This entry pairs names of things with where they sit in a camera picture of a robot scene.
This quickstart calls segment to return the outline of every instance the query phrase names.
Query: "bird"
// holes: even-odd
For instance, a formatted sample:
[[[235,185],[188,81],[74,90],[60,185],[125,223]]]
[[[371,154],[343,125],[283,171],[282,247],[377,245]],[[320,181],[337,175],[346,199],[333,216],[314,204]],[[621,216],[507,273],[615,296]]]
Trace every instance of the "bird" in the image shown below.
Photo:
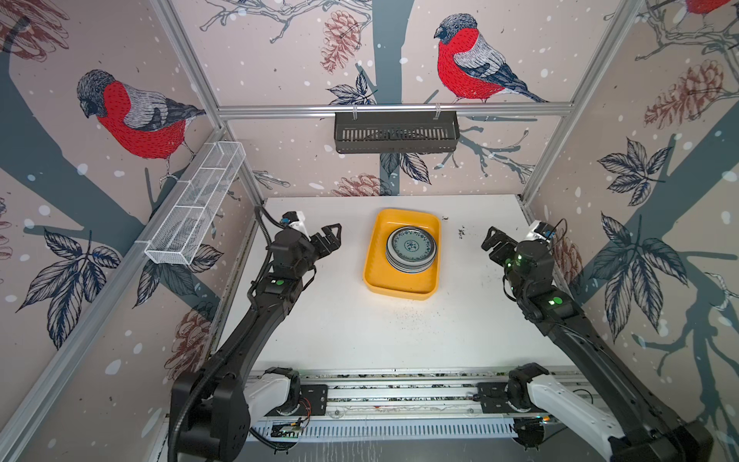
[[[517,93],[537,103],[545,100],[528,91],[526,84],[505,63],[505,57],[488,45],[472,15],[447,16],[434,38],[439,41],[438,72],[441,82],[460,99],[480,99]]]
[[[160,187],[167,178],[177,179],[169,173],[169,157],[181,144],[194,157],[185,143],[185,132],[205,110],[159,92],[135,89],[100,69],[80,79],[77,97],[85,117],[95,115],[126,151],[144,159],[166,159],[167,172],[159,180]]]

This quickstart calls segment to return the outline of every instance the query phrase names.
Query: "white table surface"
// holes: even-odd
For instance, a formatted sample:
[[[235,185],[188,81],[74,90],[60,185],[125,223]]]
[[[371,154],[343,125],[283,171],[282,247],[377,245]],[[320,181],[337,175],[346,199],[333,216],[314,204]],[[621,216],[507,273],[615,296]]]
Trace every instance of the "white table surface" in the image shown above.
[[[428,300],[378,295],[362,281],[372,227],[383,208],[424,211],[441,220],[439,289]],[[254,371],[572,365],[503,295],[503,270],[480,248],[491,225],[516,240],[526,235],[528,224],[514,196],[287,197],[269,199],[267,210],[277,219],[303,211],[310,234],[337,222],[343,231],[341,248],[316,263],[316,280],[269,338]],[[267,226],[274,238],[278,229]],[[258,232],[221,344],[249,308],[246,292],[265,253]]]

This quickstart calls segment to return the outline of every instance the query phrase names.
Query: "pine cone illustration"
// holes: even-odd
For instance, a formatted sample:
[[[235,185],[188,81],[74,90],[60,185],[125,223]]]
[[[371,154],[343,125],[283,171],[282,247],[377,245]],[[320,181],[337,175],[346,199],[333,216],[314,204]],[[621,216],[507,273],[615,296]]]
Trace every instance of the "pine cone illustration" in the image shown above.
[[[680,125],[685,120],[695,120],[705,108],[718,98],[723,85],[723,67],[713,60],[706,59],[678,77],[676,84],[670,85],[656,99],[654,106],[648,106],[644,113],[644,126],[657,123],[663,129],[673,123]]]
[[[69,48],[69,33],[61,19],[69,16],[50,0],[0,0],[0,37],[5,39],[17,24],[30,23],[18,31],[10,52],[19,58],[45,61],[56,47]]]
[[[560,240],[554,246],[554,262],[559,266],[570,289],[574,292],[580,292],[582,258],[577,245],[573,244],[569,237]]]
[[[332,190],[331,194],[339,197],[387,196],[390,194],[390,189],[387,183],[375,175],[362,173],[358,177],[351,177],[349,180],[342,178],[338,184],[338,190]]]
[[[210,331],[211,323],[207,319],[195,310],[187,312],[174,334],[174,355],[164,364],[164,368],[169,369],[168,378],[172,380],[186,370],[195,371],[203,356]]]
[[[333,74],[337,67],[343,69],[354,58],[354,52],[359,48],[359,30],[359,23],[347,11],[331,13],[331,19],[324,24],[326,37],[321,48],[321,65],[329,74]]]

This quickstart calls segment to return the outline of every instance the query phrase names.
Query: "yellow tray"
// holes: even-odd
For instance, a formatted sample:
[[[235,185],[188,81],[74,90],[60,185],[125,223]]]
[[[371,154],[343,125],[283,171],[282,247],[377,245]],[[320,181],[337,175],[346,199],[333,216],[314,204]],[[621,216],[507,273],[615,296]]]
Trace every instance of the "yellow tray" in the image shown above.
[[[417,226],[436,240],[436,259],[423,273],[405,274],[393,268],[385,257],[387,238],[398,228]],[[439,288],[439,256],[441,254],[441,222],[431,214],[386,208],[377,215],[372,241],[364,262],[364,283],[375,293],[411,300],[426,300]]]

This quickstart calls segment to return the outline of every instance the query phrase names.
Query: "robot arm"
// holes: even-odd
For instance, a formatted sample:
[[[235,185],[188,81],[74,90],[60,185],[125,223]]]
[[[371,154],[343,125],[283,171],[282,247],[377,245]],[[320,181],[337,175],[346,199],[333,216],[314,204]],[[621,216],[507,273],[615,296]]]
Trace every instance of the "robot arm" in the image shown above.
[[[534,239],[516,242],[490,228],[482,247],[503,266],[504,284],[509,282],[513,291],[509,298],[572,359],[613,417],[566,393],[538,364],[511,371],[507,389],[511,406],[523,410],[534,405],[551,412],[611,461],[708,461],[713,439],[705,427],[683,421],[654,396],[613,354],[580,306],[552,285],[549,244],[554,228],[535,223],[529,235]]]
[[[256,218],[268,237],[262,213],[266,214],[257,207]],[[170,462],[176,462],[178,452],[231,462],[241,452],[252,421],[274,408],[289,413],[298,406],[300,380],[295,371],[269,369],[246,389],[244,380],[272,332],[313,281],[303,286],[303,276],[316,270],[318,259],[341,246],[341,225],[325,226],[325,237],[317,233],[308,239],[290,226],[299,221],[295,212],[287,212],[281,222],[266,216],[282,230],[269,244],[262,269],[252,282],[249,310],[199,371],[180,374],[172,385]]]

